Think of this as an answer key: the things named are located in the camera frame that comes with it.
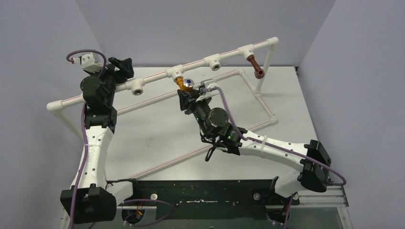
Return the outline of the orange plastic faucet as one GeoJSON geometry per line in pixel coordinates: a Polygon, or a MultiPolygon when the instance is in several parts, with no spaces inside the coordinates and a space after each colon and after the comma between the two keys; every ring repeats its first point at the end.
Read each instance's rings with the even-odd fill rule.
{"type": "Polygon", "coordinates": [[[177,77],[175,83],[179,86],[181,91],[191,92],[194,87],[194,81],[189,78],[177,77]]]}

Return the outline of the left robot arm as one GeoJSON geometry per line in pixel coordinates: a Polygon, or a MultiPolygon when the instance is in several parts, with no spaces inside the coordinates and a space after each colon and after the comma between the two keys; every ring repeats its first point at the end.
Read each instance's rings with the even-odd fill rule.
{"type": "Polygon", "coordinates": [[[85,101],[81,121],[84,149],[71,187],[60,195],[71,226],[112,221],[118,205],[124,201],[135,205],[141,200],[141,191],[130,181],[107,186],[107,151],[117,123],[113,107],[116,87],[134,76],[131,58],[108,60],[110,63],[102,70],[88,70],[89,76],[80,83],[85,101]]]}

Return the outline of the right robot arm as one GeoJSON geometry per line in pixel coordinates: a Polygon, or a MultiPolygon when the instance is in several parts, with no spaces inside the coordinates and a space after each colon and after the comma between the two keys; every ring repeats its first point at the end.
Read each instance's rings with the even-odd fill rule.
{"type": "Polygon", "coordinates": [[[190,92],[177,90],[180,110],[196,119],[200,138],[211,144],[205,161],[214,150],[238,156],[255,156],[284,164],[293,169],[288,175],[277,175],[268,191],[269,199],[276,204],[301,190],[323,193],[329,185],[331,158],[321,142],[308,144],[289,143],[257,135],[241,127],[233,127],[226,110],[210,108],[208,99],[198,100],[203,89],[190,92]]]}

